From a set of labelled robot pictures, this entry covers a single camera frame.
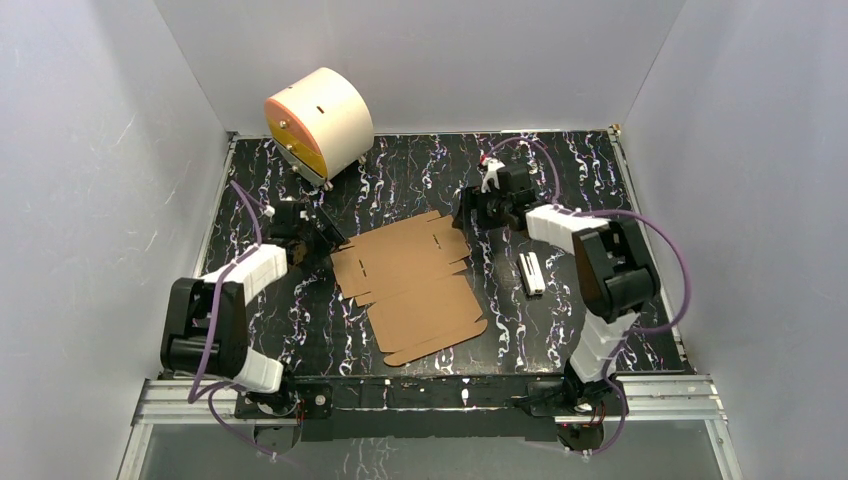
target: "black mount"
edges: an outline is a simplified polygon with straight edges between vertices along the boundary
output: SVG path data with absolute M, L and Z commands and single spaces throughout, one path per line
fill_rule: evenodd
M 635 219 L 610 220 L 571 237 L 580 296 L 607 323 L 641 311 L 659 293 L 660 277 Z
M 283 200 L 273 207 L 267 242 L 285 248 L 290 265 L 324 259 L 348 243 L 321 207 L 296 200 Z
M 180 278 L 174 282 L 159 350 L 162 366 L 166 369 L 197 371 L 206 344 L 214 289 L 214 284 L 197 278 Z M 242 284 L 224 282 L 218 319 L 206 372 L 234 378 L 244 365 L 250 345 Z
M 454 215 L 453 227 L 466 230 L 471 225 L 471 212 L 477 212 L 477 226 L 481 230 L 509 227 L 510 230 L 527 230 L 527 212 L 544 205 L 536 196 L 533 181 L 526 165 L 509 165 L 496 172 L 498 187 L 489 180 L 487 192 L 481 185 L 469 185 L 462 191 L 459 210 Z
M 267 405 L 274 412 L 274 415 L 282 415 L 292 409 L 294 406 L 295 400 L 295 383 L 294 383 L 294 375 L 291 370 L 285 368 L 283 370 L 283 378 L 280 381 L 280 388 L 274 393 L 258 393 L 258 392 L 247 392 L 245 397 L 247 397 L 251 404 L 257 405 Z
M 559 442 L 570 450 L 583 452 L 595 450 L 604 443 L 604 425 L 587 425 L 572 423 L 560 425 L 557 429 Z

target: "cardboard flap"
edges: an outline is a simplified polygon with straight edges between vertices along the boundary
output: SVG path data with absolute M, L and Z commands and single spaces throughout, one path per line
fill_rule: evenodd
M 483 315 L 462 275 L 430 281 L 368 309 L 382 352 L 397 352 L 456 330 Z
M 464 270 L 471 251 L 451 221 L 434 211 L 353 237 L 330 256 L 342 295 L 363 306 Z
M 388 355 L 385 359 L 383 359 L 383 361 L 390 367 L 401 367 L 413 360 L 418 360 L 421 357 L 438 352 L 443 348 L 448 348 L 456 345 L 457 343 L 464 342 L 465 340 L 481 335 L 486 331 L 487 325 L 488 322 L 486 319 L 480 319 L 474 323 L 465 325 L 439 337 L 431 338 L 430 340 L 414 345 L 406 350 Z

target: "metal frame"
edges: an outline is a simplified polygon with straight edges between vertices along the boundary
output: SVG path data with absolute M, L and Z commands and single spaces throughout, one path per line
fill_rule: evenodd
M 712 379 L 707 375 L 622 375 L 619 377 L 627 396 L 630 413 L 627 421 L 704 421 L 722 478 L 742 479 L 736 459 L 727 417 Z M 202 382 L 202 386 L 213 380 Z M 119 480 L 139 478 L 150 436 L 155 425 L 206 425 L 215 423 L 205 401 L 186 402 L 191 380 L 154 380 L 145 382 Z M 233 417 L 238 393 L 221 390 L 214 399 L 215 410 L 231 424 L 295 427 L 294 419 L 241 420 Z M 557 416 L 557 423 L 582 422 L 585 417 Z

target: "white cylindrical container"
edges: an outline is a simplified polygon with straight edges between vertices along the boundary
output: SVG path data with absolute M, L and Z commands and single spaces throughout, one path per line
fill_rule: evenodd
M 329 68 L 266 100 L 265 118 L 280 153 L 314 185 L 325 185 L 374 145 L 365 101 Z

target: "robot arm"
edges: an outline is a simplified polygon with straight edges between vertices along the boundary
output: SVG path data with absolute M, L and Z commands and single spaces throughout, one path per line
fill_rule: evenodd
M 206 373 L 243 386 L 264 403 L 285 406 L 285 366 L 253 350 L 248 337 L 246 306 L 271 283 L 282 278 L 289 265 L 326 257 L 347 239 L 320 208 L 312 214 L 303 202 L 286 200 L 275 205 L 267 244 L 255 248 L 232 268 L 200 278 L 181 278 L 171 287 L 162 336 L 162 365 L 173 371 L 197 372 L 203 354 L 215 284 L 230 269 L 218 298 L 218 322 Z
M 659 276 L 641 230 L 633 219 L 578 216 L 540 201 L 525 165 L 487 159 L 483 183 L 462 192 L 454 227 L 467 228 L 471 212 L 483 230 L 508 226 L 575 257 L 586 321 L 565 371 L 565 408 L 596 406 L 609 393 L 606 360 L 660 290 Z

